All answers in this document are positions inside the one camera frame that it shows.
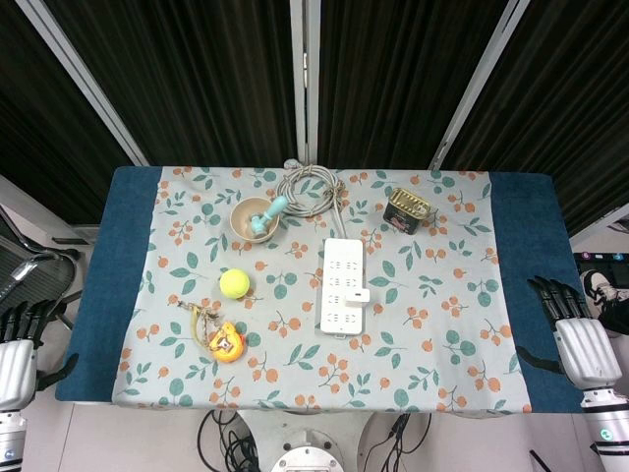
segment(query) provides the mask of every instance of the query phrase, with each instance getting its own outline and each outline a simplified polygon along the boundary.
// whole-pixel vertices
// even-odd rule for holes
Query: floral tablecloth
[[[152,408],[369,409],[528,412],[501,287],[491,184],[481,172],[343,170],[348,237],[364,241],[372,302],[363,334],[338,339],[318,327],[322,247],[338,235],[330,212],[283,216],[261,245],[232,232],[229,214],[248,197],[275,196],[283,169],[164,167],[143,279],[121,352],[114,403]],[[404,187],[427,198],[413,236],[382,220]],[[308,200],[324,190],[300,181]],[[246,271],[241,300],[221,296],[227,268]],[[217,309],[245,335],[238,361],[197,346],[190,313]]]

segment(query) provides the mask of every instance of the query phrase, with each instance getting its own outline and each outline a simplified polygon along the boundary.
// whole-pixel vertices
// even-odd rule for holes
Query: tin can
[[[415,234],[420,221],[430,213],[430,204],[406,189],[395,189],[389,196],[389,203],[384,211],[384,221],[400,231]]]

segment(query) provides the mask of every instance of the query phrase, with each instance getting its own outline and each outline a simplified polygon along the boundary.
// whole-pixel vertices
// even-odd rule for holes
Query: gray cable
[[[295,184],[305,177],[318,177],[326,186],[321,202],[312,207],[301,204],[295,197]],[[281,182],[277,184],[277,195],[283,195],[288,200],[288,206],[286,206],[284,212],[299,218],[315,216],[334,207],[334,215],[341,235],[347,239],[345,223],[343,223],[340,210],[341,193],[344,189],[345,184],[343,184],[343,181],[339,180],[329,169],[321,165],[306,165],[284,176]]]

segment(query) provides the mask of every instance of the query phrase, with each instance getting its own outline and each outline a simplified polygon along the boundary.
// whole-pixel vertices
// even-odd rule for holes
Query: yellow tennis ball
[[[240,298],[249,290],[249,277],[239,268],[230,268],[221,275],[219,285],[227,298]]]

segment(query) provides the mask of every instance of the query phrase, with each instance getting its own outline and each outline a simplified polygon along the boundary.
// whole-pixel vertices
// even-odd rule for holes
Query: robotic hand
[[[535,367],[565,374],[583,391],[581,408],[605,470],[629,470],[629,399],[613,390],[622,372],[602,324],[574,288],[541,277],[529,283],[542,300],[560,361],[539,359],[521,346],[518,354]]]
[[[43,301],[31,307],[24,302],[0,314],[0,471],[22,468],[27,420],[20,410],[42,391],[72,372],[78,354],[71,356],[57,372],[43,374],[36,369],[37,348],[49,321],[55,320],[55,302]]]

